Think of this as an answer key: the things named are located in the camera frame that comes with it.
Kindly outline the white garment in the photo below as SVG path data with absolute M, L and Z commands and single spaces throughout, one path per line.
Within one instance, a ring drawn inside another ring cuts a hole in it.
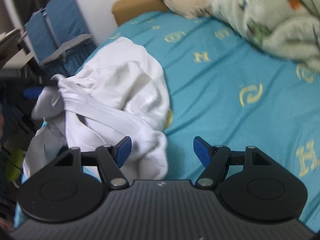
M 71 77 L 57 74 L 56 87 L 41 92 L 32 111 L 43 120 L 23 161 L 29 178 L 63 146 L 90 152 L 130 137 L 132 150 L 121 171 L 129 181 L 163 179 L 168 172 L 163 132 L 170 98 L 163 68 L 147 50 L 120 37 L 97 50 Z

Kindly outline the teal patterned bed sheet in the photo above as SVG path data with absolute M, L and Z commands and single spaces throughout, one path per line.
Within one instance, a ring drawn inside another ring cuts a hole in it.
M 123 24 L 83 65 L 120 37 L 143 46 L 163 68 L 170 98 L 164 178 L 200 174 L 191 148 L 197 135 L 236 149 L 257 145 L 306 185 L 300 220 L 319 230 L 319 75 L 262 53 L 218 20 L 170 12 Z

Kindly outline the green fleece blanket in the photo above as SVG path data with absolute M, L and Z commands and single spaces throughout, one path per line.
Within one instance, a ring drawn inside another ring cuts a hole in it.
M 319 71 L 319 0 L 210 0 L 208 11 L 262 51 Z

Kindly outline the blue covered chair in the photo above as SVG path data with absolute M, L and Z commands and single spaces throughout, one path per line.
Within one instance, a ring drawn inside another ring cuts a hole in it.
M 51 0 L 33 13 L 25 30 L 48 77 L 75 75 L 97 47 L 76 0 Z

